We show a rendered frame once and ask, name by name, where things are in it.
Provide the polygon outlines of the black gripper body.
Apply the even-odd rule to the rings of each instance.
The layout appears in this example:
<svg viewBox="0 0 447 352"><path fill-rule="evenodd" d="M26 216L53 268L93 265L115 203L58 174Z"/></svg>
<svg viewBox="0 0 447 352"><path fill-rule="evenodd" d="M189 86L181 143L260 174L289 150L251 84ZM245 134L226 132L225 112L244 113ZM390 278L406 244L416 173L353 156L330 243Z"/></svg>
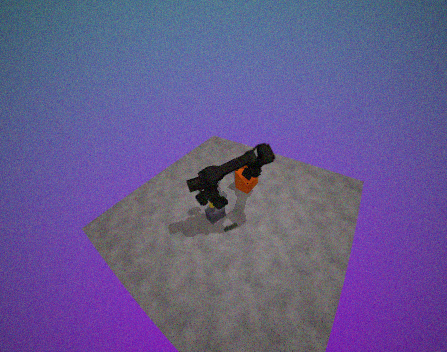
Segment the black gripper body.
<svg viewBox="0 0 447 352"><path fill-rule="evenodd" d="M212 188L205 188L206 192L208 192L212 198L212 200L214 201L213 204L214 206L220 210L221 208L223 208L224 206L226 206L228 204L228 200L224 197L218 194L219 191L217 190L218 185L216 184L214 187Z"/></svg>

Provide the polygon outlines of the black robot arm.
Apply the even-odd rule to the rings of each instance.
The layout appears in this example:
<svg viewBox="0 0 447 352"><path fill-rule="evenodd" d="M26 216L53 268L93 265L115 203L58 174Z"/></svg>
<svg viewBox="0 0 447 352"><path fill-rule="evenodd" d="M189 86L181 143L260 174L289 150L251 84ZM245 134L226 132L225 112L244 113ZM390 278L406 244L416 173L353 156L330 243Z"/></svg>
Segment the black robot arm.
<svg viewBox="0 0 447 352"><path fill-rule="evenodd" d="M257 149L258 156L256 157L254 150ZM263 165L273 162L275 156L271 150L269 143L261 143L255 146L252 150L245 152L245 154L226 162L220 166L208 166L198 172L198 177L186 180L187 186L190 193L199 189L204 189L198 193L195 198L197 202L202 206L208 204L208 200L211 201L212 198L205 188L214 187L218 181L222 180L223 177L233 172L239 168L245 167L242 175L250 180L251 177L257 178L261 175Z"/></svg>

